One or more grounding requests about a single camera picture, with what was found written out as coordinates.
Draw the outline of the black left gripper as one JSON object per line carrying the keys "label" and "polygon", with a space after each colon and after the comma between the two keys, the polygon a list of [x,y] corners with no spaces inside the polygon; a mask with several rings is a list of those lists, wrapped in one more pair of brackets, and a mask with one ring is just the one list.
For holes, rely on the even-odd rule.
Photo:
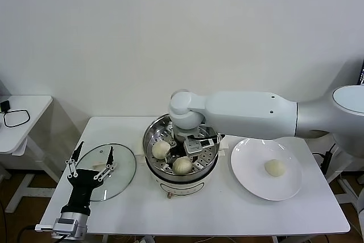
{"label": "black left gripper", "polygon": [[93,190],[102,186],[104,183],[103,180],[115,169],[114,148],[111,146],[105,167],[99,173],[95,170],[76,170],[83,144],[84,141],[73,151],[70,159],[65,161],[69,170],[68,181],[73,188],[68,203],[62,207],[61,213],[71,212],[89,215],[89,206]]}

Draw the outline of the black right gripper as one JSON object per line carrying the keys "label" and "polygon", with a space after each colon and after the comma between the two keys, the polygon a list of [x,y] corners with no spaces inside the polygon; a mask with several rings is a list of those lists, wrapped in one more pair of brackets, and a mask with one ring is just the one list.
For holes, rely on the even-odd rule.
{"label": "black right gripper", "polygon": [[165,162],[168,165],[172,165],[175,161],[175,158],[180,158],[186,156],[184,143],[175,141],[175,145],[171,146],[169,153],[165,156]]}

